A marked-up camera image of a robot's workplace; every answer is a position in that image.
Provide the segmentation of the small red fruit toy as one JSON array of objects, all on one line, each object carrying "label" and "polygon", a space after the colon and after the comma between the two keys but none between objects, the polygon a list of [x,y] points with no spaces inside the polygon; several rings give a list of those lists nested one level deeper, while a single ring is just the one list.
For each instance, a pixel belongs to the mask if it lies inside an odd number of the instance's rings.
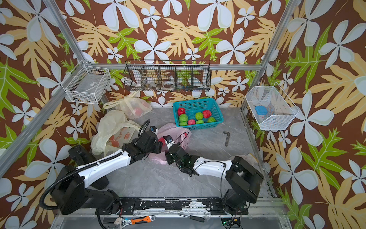
[{"label": "small red fruit toy", "polygon": [[161,142],[163,146],[166,145],[166,140],[164,137],[159,138],[159,142]]}]

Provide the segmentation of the pink plastic bag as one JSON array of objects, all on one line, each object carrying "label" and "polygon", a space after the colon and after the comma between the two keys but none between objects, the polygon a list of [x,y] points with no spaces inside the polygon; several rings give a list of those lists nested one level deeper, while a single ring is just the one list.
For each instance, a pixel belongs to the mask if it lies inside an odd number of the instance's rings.
[{"label": "pink plastic bag", "polygon": [[[158,129],[157,137],[158,139],[165,136],[170,135],[175,143],[181,143],[181,147],[186,150],[188,148],[190,137],[192,136],[192,133],[187,128],[183,127],[177,127],[173,123],[168,123],[161,128]],[[167,151],[167,146],[163,146],[160,154],[153,154],[151,153],[148,156],[148,159],[152,161],[155,164],[159,165],[167,165],[166,157],[165,157],[165,151]]]}]

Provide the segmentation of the yellow plastic bag with fruit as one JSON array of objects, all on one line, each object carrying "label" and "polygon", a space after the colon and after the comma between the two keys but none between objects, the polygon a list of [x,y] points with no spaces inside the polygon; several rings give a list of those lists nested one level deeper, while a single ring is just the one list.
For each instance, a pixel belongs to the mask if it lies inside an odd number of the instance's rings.
[{"label": "yellow plastic bag with fruit", "polygon": [[109,111],[99,123],[97,134],[92,137],[91,152],[106,157],[121,149],[124,143],[130,143],[134,132],[140,126],[128,120],[122,111]]}]

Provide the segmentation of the pink red fruit toy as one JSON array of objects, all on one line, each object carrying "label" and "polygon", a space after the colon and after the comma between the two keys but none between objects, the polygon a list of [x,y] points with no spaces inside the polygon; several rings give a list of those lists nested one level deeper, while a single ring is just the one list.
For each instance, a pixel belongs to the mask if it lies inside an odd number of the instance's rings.
[{"label": "pink red fruit toy", "polygon": [[195,124],[196,124],[196,121],[195,121],[194,119],[190,119],[190,120],[188,120],[188,121],[187,121],[187,124],[188,124],[189,126],[191,126],[191,125],[195,125]]}]

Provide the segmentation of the green cabbage toy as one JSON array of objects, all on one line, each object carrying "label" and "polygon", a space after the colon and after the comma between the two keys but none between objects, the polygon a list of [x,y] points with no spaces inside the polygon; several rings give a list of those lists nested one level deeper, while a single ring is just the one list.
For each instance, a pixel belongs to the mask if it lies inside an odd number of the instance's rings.
[{"label": "green cabbage toy", "polygon": [[178,120],[179,120],[179,123],[188,122],[189,118],[188,118],[188,115],[181,114],[181,115],[179,115]]}]

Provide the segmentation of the red apple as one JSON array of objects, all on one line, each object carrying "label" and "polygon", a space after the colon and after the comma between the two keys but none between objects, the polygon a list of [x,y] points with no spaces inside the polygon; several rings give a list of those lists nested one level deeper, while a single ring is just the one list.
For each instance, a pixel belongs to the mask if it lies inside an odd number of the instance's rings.
[{"label": "red apple", "polygon": [[180,116],[180,115],[186,114],[186,111],[185,111],[185,109],[184,109],[184,108],[180,107],[180,108],[178,108],[178,110],[177,110],[177,114],[178,114],[178,116]]}]

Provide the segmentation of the green apple toy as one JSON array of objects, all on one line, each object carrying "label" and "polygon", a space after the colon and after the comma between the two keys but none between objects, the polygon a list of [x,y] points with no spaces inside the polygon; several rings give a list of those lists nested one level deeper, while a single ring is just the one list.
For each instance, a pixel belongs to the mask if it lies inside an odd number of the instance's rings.
[{"label": "green apple toy", "polygon": [[195,114],[195,119],[196,120],[203,120],[204,116],[203,116],[203,113],[202,112],[197,112]]}]

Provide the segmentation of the teal plastic basket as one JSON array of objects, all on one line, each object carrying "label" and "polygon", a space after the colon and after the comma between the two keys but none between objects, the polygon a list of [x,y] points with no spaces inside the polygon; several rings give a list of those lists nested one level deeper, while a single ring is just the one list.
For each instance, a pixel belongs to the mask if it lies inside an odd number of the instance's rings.
[{"label": "teal plastic basket", "polygon": [[219,105],[212,98],[175,102],[173,114],[176,126],[189,130],[214,128],[224,121]]}]

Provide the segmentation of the green round fruit toy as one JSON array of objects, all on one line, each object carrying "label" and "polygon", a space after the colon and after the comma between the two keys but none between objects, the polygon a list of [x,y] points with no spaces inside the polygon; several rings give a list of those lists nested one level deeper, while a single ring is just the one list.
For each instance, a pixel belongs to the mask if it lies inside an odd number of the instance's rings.
[{"label": "green round fruit toy", "polygon": [[209,117],[207,120],[208,123],[216,122],[216,119],[214,117]]}]

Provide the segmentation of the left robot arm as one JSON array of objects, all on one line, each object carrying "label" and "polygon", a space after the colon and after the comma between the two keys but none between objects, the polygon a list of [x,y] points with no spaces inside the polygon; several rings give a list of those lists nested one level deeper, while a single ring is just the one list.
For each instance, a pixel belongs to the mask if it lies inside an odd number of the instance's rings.
[{"label": "left robot arm", "polygon": [[76,168],[64,167],[56,181],[41,195],[39,206],[44,210],[59,210],[63,215],[88,208],[108,214],[118,213],[121,198],[113,190],[89,189],[89,186],[118,169],[144,160],[151,153],[161,152],[158,129],[149,124],[150,120],[146,120],[138,137],[111,155]]}]

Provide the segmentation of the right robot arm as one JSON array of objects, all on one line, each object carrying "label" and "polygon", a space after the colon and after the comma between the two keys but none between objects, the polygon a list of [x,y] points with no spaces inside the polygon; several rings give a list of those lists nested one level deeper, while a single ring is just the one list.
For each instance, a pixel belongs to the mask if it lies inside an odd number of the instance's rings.
[{"label": "right robot arm", "polygon": [[224,210],[229,214],[248,214],[250,204],[259,197],[264,176],[242,157],[232,160],[211,160],[190,155],[179,143],[170,143],[165,152],[168,164],[175,163],[179,170],[189,176],[212,176],[225,179],[231,188],[221,198]]}]

